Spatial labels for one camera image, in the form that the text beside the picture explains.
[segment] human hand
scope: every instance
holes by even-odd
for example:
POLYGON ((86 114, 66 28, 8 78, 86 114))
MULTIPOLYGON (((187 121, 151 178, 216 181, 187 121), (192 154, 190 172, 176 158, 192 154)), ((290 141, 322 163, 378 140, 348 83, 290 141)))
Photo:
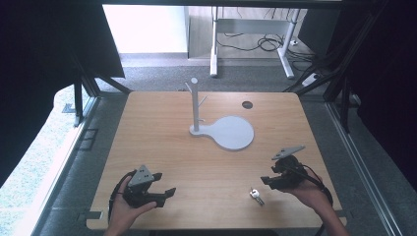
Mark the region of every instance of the human hand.
MULTIPOLYGON (((309 176, 322 182, 322 177, 316 176, 313 171, 306 169, 309 176)), ((294 195, 302 204, 317 211, 324 207, 331 207, 328 197, 319 187, 309 180, 302 181, 297 188, 279 190, 283 193, 294 195)))
MULTIPOLYGON (((118 193, 124 193, 126 185, 132 179, 131 176, 127 177, 120 185, 118 193)), ((111 211, 111 218, 104 232, 105 236, 122 235, 127 231, 135 222, 136 218, 150 211, 156 207, 156 202, 151 202, 138 208, 132 208, 126 203, 121 194, 117 194, 114 199, 113 209, 111 211)))

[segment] white panel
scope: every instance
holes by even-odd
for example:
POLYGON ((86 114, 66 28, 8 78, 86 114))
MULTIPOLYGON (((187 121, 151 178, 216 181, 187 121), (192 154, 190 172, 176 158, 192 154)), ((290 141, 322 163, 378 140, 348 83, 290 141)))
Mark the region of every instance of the white panel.
POLYGON ((187 52, 184 7, 103 5, 119 53, 187 52))

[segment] wooden table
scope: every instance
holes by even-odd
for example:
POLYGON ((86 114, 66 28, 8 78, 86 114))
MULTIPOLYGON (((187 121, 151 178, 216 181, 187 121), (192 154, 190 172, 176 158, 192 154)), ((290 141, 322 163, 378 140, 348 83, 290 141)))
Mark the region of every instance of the wooden table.
POLYGON ((282 148, 304 145, 295 156, 325 180, 340 202, 329 179, 320 151, 298 96, 279 92, 200 92, 208 98, 200 117, 211 124, 227 115, 247 119, 255 130, 253 142, 240 151, 220 148, 206 137, 192 137, 192 99, 187 91, 132 92, 98 185, 89 219, 90 229, 107 227, 108 199, 120 178, 145 164, 161 172, 150 193, 177 188, 163 208, 141 215, 132 228, 140 229, 242 229, 319 227, 322 222, 295 197, 271 190, 261 176, 276 176, 271 160, 282 148), (253 103, 251 109, 242 106, 253 103), (260 206, 249 195, 259 190, 260 206))

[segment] key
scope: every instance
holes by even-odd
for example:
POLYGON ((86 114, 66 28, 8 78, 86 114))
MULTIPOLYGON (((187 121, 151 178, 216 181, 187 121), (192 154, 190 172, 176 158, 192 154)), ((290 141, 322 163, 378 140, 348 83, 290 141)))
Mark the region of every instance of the key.
POLYGON ((252 198, 254 198, 258 202, 258 204, 263 206, 265 203, 264 203, 264 201, 262 201, 262 199, 260 197, 260 192, 258 192, 258 190, 254 189, 254 188, 251 188, 251 189, 252 189, 252 191, 249 194, 252 196, 252 198))

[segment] white circular base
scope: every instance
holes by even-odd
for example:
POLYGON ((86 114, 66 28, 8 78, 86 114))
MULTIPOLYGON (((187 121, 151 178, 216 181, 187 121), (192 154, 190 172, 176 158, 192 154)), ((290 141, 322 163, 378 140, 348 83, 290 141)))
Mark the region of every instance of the white circular base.
POLYGON ((222 148, 228 150, 246 148, 255 136, 252 125, 239 116, 226 116, 211 125, 200 125, 199 127, 199 131, 195 131, 194 125, 192 125, 190 133, 197 137, 210 137, 222 148))

